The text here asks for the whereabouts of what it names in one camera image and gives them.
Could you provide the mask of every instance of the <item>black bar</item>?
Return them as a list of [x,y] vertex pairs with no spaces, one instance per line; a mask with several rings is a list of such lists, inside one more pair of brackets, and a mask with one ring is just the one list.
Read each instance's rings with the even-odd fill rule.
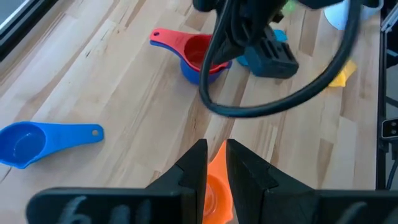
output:
[[377,104],[376,190],[386,189],[386,152],[388,152],[388,143],[381,139],[381,123],[386,119],[386,49],[387,35],[381,32]]
[[390,104],[391,106],[395,106],[398,108],[398,101],[394,100],[391,97],[386,96],[386,103]]

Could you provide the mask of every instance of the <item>orange measuring cup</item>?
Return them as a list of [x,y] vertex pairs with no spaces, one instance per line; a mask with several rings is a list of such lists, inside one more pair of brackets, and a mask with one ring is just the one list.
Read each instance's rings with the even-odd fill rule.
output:
[[204,224],[224,224],[233,219],[233,199],[226,170],[226,141],[207,167]]

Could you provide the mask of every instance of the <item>butcher block countertop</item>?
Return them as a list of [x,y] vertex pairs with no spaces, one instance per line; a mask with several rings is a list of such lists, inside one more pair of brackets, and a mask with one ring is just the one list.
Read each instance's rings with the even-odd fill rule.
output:
[[[198,139],[209,160],[233,138],[316,189],[374,189],[379,15],[362,25],[344,88],[327,88],[283,113],[228,119],[209,112],[173,53],[151,46],[152,29],[211,33],[215,14],[192,0],[67,0],[0,74],[0,128],[32,120],[99,123],[105,140],[48,156],[24,170],[0,165],[1,223],[26,223],[25,206],[50,187],[142,188]],[[258,78],[236,61],[211,85],[222,104],[274,101],[313,80],[342,31],[322,10],[296,6],[286,31],[300,68],[288,80]]]

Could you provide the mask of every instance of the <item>black frame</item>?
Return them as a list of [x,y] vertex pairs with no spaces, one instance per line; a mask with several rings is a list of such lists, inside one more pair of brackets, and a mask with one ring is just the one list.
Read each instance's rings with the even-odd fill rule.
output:
[[31,0],[0,30],[0,62],[57,2],[58,0]]
[[386,49],[387,35],[384,32],[381,32],[379,57],[379,96],[377,103],[376,190],[386,189],[386,154],[389,150],[388,142],[383,141],[381,137],[381,123],[386,119]]

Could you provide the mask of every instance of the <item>green object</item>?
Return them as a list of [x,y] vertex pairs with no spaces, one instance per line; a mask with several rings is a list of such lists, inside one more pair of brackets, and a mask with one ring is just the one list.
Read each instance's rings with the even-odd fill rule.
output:
[[282,13],[283,13],[283,15],[284,16],[287,16],[287,15],[289,15],[290,13],[292,13],[293,11],[294,11],[294,6],[295,6],[295,3],[293,2],[293,1],[288,1],[287,3],[286,3],[286,5],[282,8]]

